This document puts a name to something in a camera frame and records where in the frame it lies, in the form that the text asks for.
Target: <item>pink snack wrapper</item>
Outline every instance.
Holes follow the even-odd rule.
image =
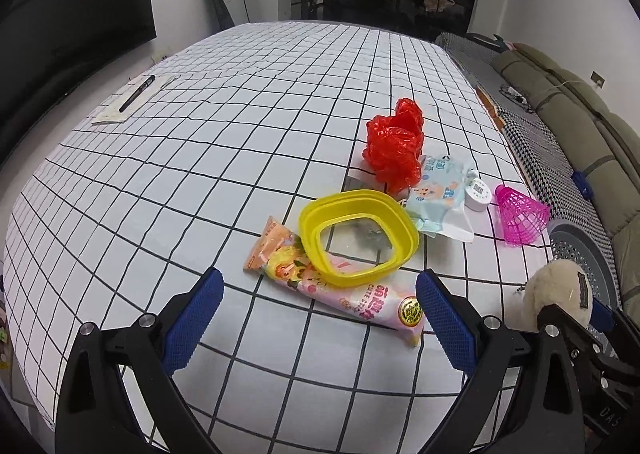
[[[347,259],[331,254],[329,257],[338,271],[356,271]],[[244,268],[261,271],[278,284],[327,306],[396,329],[412,346],[420,343],[424,314],[415,298],[415,289],[411,292],[398,289],[385,279],[353,288],[329,285],[306,257],[300,238],[271,217]]]

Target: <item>blue textured pad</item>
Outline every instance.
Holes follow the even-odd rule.
[[[186,367],[222,301],[224,288],[222,274],[212,270],[167,332],[162,367],[169,376]]]
[[[603,303],[593,298],[593,311],[591,312],[590,323],[600,333],[611,331],[614,326],[611,310]]]
[[[474,336],[427,272],[418,275],[415,296],[453,368],[471,375],[478,363]]]

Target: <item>stuffed toy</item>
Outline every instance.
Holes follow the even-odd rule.
[[[548,304],[558,304],[581,326],[589,325],[593,292],[586,274],[573,261],[551,261],[527,282],[522,308],[527,331],[538,331],[538,313]]]

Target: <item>metal screw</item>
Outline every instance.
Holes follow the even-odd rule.
[[[80,335],[89,335],[95,328],[93,322],[85,322],[80,326]]]
[[[145,313],[138,319],[138,324],[143,328],[151,328],[156,323],[156,316],[151,313]]]
[[[558,328],[556,328],[553,324],[547,324],[545,326],[545,331],[546,331],[546,334],[549,335],[550,337],[557,337],[558,335],[560,335]]]
[[[484,325],[489,329],[498,329],[500,327],[500,319],[493,315],[484,317]]]

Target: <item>magenta badminton shuttlecock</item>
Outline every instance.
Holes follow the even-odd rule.
[[[549,223],[551,209],[547,205],[511,187],[498,185],[495,199],[504,240],[510,245],[532,244]]]

